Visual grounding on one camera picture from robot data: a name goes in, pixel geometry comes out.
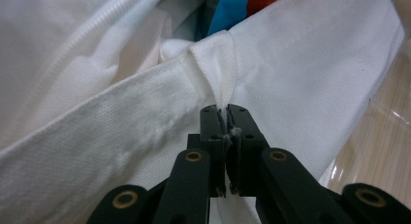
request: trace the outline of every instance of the white fabric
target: white fabric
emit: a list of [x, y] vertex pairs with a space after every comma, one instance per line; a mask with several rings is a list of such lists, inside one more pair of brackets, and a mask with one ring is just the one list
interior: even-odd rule
[[[82, 20], [73, 17], [75, 23], [56, 34], [64, 40], [47, 43], [35, 36], [52, 24], [34, 27], [31, 35], [19, 20], [28, 14], [14, 16], [33, 6], [0, 0], [6, 22], [0, 27], [7, 30], [1, 41], [21, 41], [0, 48], [6, 65], [0, 120], [8, 123], [0, 132], [2, 222], [84, 223], [115, 186], [152, 187], [169, 175], [187, 134], [199, 132], [199, 110], [211, 104], [248, 108], [269, 144], [291, 150], [318, 178], [403, 38], [390, 0], [280, 0], [191, 46], [186, 27], [199, 5], [178, 10], [163, 0], [155, 7], [159, 1], [84, 1], [86, 11], [66, 5]], [[185, 17], [175, 19], [177, 13]], [[164, 39], [174, 33], [185, 40]], [[25, 53], [25, 44], [40, 55]], [[42, 44], [46, 51], [38, 51]], [[31, 62], [37, 62], [34, 72], [9, 71]], [[35, 89], [13, 82], [34, 82]], [[27, 106], [15, 111], [16, 104]], [[256, 223], [253, 206], [252, 199], [213, 199], [211, 223]]]

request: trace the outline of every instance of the wooden floor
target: wooden floor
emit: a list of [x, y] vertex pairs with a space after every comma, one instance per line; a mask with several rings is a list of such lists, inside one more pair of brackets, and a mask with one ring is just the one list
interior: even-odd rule
[[[411, 0], [396, 0], [410, 30]], [[347, 183], [365, 182], [411, 208], [411, 39], [398, 54], [364, 117], [331, 168], [328, 187], [340, 193]]]

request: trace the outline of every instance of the blue object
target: blue object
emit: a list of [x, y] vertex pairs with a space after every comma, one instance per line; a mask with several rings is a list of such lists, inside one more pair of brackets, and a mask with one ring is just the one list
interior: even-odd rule
[[219, 0], [207, 36], [230, 29], [247, 17], [248, 0]]

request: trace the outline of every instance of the metal screw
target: metal screw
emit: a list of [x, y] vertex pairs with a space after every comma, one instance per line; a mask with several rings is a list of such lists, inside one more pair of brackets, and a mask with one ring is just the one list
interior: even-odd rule
[[286, 161], [287, 160], [287, 154], [279, 150], [271, 151], [269, 153], [269, 157], [271, 157], [273, 160], [276, 160], [276, 161]]
[[363, 203], [372, 207], [382, 208], [387, 205], [383, 196], [366, 188], [357, 189], [356, 197]]
[[134, 191], [123, 191], [114, 197], [114, 199], [112, 200], [112, 205], [118, 209], [128, 208], [135, 204], [138, 198], [139, 196]]
[[202, 160], [203, 155], [200, 152], [192, 151], [185, 154], [185, 160], [190, 162], [197, 162]]

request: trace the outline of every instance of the white cloth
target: white cloth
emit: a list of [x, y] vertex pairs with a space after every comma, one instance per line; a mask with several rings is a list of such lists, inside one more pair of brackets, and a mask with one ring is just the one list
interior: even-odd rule
[[[1, 23], [7, 31], [0, 37], [11, 44], [0, 49], [1, 121], [8, 123], [0, 132], [2, 223], [83, 223], [115, 186], [154, 186], [169, 175], [187, 134], [199, 132], [199, 110], [211, 104], [248, 108], [269, 144], [292, 151], [318, 178], [403, 39], [390, 0], [280, 0], [186, 52], [186, 26], [199, 5], [173, 12], [167, 0], [157, 7], [159, 0], [94, 0], [79, 2], [82, 10], [70, 0], [48, 0], [65, 7], [50, 13], [23, 1], [0, 0], [2, 21], [13, 20]], [[36, 21], [18, 11], [30, 7], [48, 16]], [[50, 28], [65, 22], [52, 25], [47, 17], [60, 20], [67, 10], [80, 23]], [[33, 33], [26, 19], [39, 24]], [[146, 26], [156, 30], [144, 33]], [[48, 44], [46, 33], [37, 38], [42, 29], [66, 37]], [[164, 39], [173, 34], [186, 39]], [[139, 51], [133, 41], [150, 48], [136, 55], [141, 59], [130, 54]], [[25, 53], [26, 45], [35, 53]], [[34, 72], [24, 71], [31, 66]], [[28, 98], [21, 103], [15, 95]], [[15, 111], [16, 104], [27, 106]], [[210, 222], [258, 222], [253, 206], [252, 199], [213, 199]]]

